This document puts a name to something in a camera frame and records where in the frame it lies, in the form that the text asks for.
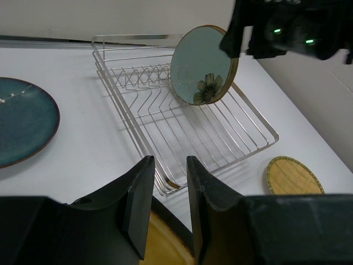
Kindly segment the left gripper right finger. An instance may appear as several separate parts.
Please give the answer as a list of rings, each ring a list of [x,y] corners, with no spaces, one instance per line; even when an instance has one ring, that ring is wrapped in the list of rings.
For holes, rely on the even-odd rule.
[[[195,156],[188,156],[187,180],[197,264],[245,264],[242,195],[213,176]]]

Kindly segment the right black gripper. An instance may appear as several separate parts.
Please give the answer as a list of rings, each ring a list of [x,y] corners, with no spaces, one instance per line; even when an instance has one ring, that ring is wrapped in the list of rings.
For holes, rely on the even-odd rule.
[[[247,55],[255,59],[283,56],[289,48],[289,23],[301,7],[301,1],[251,1],[253,4],[253,28]],[[247,26],[248,1],[235,1],[228,29],[219,48],[230,59],[239,57],[244,28]]]

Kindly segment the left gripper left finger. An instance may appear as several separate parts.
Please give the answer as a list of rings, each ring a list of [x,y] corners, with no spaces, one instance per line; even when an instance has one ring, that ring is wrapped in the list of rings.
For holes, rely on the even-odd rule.
[[[143,260],[154,186],[154,157],[71,204],[76,260]]]

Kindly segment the light green flower plate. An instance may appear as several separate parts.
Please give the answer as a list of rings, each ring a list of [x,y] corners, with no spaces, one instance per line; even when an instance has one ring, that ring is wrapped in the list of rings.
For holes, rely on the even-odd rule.
[[[186,33],[177,44],[170,63],[175,93],[190,105],[213,104],[231,87],[238,59],[219,49],[225,30],[203,25]]]

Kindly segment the black square amber plate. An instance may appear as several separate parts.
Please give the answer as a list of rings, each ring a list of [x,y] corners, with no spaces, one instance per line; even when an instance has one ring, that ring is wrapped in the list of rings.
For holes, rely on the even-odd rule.
[[[195,264],[190,230],[157,198],[152,199],[146,253],[140,264]]]

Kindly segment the woven bamboo round plate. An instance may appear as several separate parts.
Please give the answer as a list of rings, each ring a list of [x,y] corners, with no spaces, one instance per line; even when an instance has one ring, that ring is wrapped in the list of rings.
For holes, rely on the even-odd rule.
[[[325,194],[314,173],[292,157],[273,158],[266,168],[266,182],[272,195]]]

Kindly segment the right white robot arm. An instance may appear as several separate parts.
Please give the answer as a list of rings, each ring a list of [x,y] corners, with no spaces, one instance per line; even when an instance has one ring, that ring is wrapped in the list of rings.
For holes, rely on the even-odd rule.
[[[240,57],[245,27],[252,33],[246,54],[256,60],[294,52],[325,61],[347,50],[352,64],[352,1],[236,1],[219,48]]]

